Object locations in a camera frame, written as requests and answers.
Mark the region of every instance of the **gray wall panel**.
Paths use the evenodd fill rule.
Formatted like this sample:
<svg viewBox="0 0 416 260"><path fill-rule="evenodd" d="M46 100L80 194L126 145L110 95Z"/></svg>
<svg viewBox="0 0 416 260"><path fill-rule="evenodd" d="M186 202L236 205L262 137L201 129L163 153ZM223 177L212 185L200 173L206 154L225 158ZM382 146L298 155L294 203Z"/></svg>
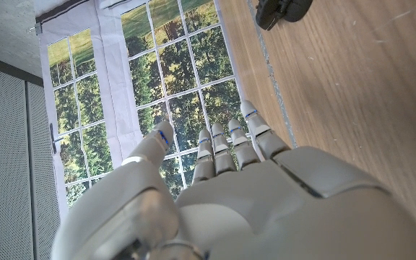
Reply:
<svg viewBox="0 0 416 260"><path fill-rule="evenodd" d="M51 136L42 87L28 84L28 104L30 162L35 202L35 245L37 257L40 260L47 260L51 256L51 246L60 218L51 154Z"/></svg>
<svg viewBox="0 0 416 260"><path fill-rule="evenodd" d="M0 72L0 260L33 259L25 83Z"/></svg>

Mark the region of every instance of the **black object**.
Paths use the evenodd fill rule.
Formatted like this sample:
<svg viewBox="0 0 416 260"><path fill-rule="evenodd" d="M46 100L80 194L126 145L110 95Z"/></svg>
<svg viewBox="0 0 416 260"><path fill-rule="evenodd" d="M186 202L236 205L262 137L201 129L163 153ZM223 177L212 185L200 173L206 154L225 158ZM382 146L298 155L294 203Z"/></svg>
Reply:
<svg viewBox="0 0 416 260"><path fill-rule="evenodd" d="M297 22L308 12L313 0L259 0L256 22L259 27L271 30L280 20Z"/></svg>

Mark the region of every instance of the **window pane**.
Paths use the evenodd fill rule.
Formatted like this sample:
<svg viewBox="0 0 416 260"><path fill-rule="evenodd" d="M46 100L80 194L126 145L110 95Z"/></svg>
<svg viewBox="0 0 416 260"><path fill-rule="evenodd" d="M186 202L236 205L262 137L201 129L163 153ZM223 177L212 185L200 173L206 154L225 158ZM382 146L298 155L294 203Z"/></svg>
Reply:
<svg viewBox="0 0 416 260"><path fill-rule="evenodd" d="M112 157L108 148L105 123L83 130L83 145L91 176L112 171Z"/></svg>
<svg viewBox="0 0 416 260"><path fill-rule="evenodd" d="M184 177L186 178L186 185L190 187L192 185L192 179L194 178L194 170L196 163L196 152L192 152L188 155L181 156L182 167L184 169Z"/></svg>
<svg viewBox="0 0 416 260"><path fill-rule="evenodd" d="M149 8L158 45L184 35L177 0L152 0Z"/></svg>
<svg viewBox="0 0 416 260"><path fill-rule="evenodd" d="M136 105L145 105L163 98L157 54L148 53L129 62Z"/></svg>
<svg viewBox="0 0 416 260"><path fill-rule="evenodd" d="M168 112L166 111L166 103L161 102L152 105L148 108L139 109L137 111L139 117L139 127L142 135L148 135L153 127L161 121L168 121ZM168 154L171 155L176 152L176 146L174 142L171 144Z"/></svg>
<svg viewBox="0 0 416 260"><path fill-rule="evenodd" d="M86 126L104 118L100 99L99 81L96 74L77 82L81 125Z"/></svg>
<svg viewBox="0 0 416 260"><path fill-rule="evenodd" d="M64 136L61 140L61 159L64 164L65 183L87 178L85 156L81 150L78 131Z"/></svg>
<svg viewBox="0 0 416 260"><path fill-rule="evenodd" d="M121 15L128 56L132 57L154 47L152 29L145 4Z"/></svg>
<svg viewBox="0 0 416 260"><path fill-rule="evenodd" d="M240 111L241 100L234 79L205 87L201 92L207 109L209 125L218 122L224 127L224 132L228 133L229 120L234 118L248 133L248 127Z"/></svg>
<svg viewBox="0 0 416 260"><path fill-rule="evenodd" d="M92 179L91 180L91 184L92 185L94 185L94 184L96 184L97 182L99 182L100 181L100 179L102 179L103 177L100 177L100 178L97 178L97 179Z"/></svg>
<svg viewBox="0 0 416 260"><path fill-rule="evenodd" d="M181 0L181 3L189 33L219 22L213 0Z"/></svg>
<svg viewBox="0 0 416 260"><path fill-rule="evenodd" d="M88 181L84 183L74 184L72 186L66 187L66 201L69 205L69 208L90 188L90 183Z"/></svg>
<svg viewBox="0 0 416 260"><path fill-rule="evenodd" d="M53 87L72 80L69 43L66 38L48 46L48 58Z"/></svg>
<svg viewBox="0 0 416 260"><path fill-rule="evenodd" d="M182 184L182 177L179 173L179 159L172 158L164 160L160 167L160 175L165 180L166 186L169 188L173 199L176 199L184 186Z"/></svg>
<svg viewBox="0 0 416 260"><path fill-rule="evenodd" d="M179 150L197 147L199 132L206 128L198 93L193 92L170 99L170 109Z"/></svg>
<svg viewBox="0 0 416 260"><path fill-rule="evenodd" d="M70 36L69 40L76 77L95 71L91 29L78 32L76 35Z"/></svg>
<svg viewBox="0 0 416 260"><path fill-rule="evenodd" d="M78 127L78 108L73 84L54 91L56 101L58 133Z"/></svg>
<svg viewBox="0 0 416 260"><path fill-rule="evenodd" d="M158 53L168 95L196 87L194 69L186 40L160 48Z"/></svg>
<svg viewBox="0 0 416 260"><path fill-rule="evenodd" d="M196 70L203 85L233 75L221 27L192 36L191 44Z"/></svg>

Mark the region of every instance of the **blue marking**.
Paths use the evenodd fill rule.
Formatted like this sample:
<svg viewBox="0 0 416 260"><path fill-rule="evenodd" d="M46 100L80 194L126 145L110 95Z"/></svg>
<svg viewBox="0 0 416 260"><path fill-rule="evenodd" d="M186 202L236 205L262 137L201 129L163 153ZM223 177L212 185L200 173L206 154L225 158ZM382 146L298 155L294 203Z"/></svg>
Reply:
<svg viewBox="0 0 416 260"><path fill-rule="evenodd" d="M253 112L251 112L248 115L246 115L245 118L249 117L252 113L256 113L256 112L258 112L258 111L255 109Z"/></svg>
<svg viewBox="0 0 416 260"><path fill-rule="evenodd" d="M236 129L232 129L232 130L230 130L230 132L232 133L233 131L235 131L235 130L237 130L237 129L242 129L240 126L239 127L237 127Z"/></svg>
<svg viewBox="0 0 416 260"><path fill-rule="evenodd" d="M166 144L168 144L168 141L167 141L165 135L163 134L163 132L162 131L159 131L159 132L160 132L160 136L162 136L162 139L165 140Z"/></svg>

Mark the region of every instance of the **ceiling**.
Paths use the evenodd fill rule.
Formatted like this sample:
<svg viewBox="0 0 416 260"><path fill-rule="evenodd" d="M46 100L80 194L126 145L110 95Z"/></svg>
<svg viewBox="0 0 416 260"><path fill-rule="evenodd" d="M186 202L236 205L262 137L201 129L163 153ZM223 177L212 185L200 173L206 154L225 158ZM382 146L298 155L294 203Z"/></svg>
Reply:
<svg viewBox="0 0 416 260"><path fill-rule="evenodd" d="M0 0L0 61L41 77L33 0Z"/></svg>

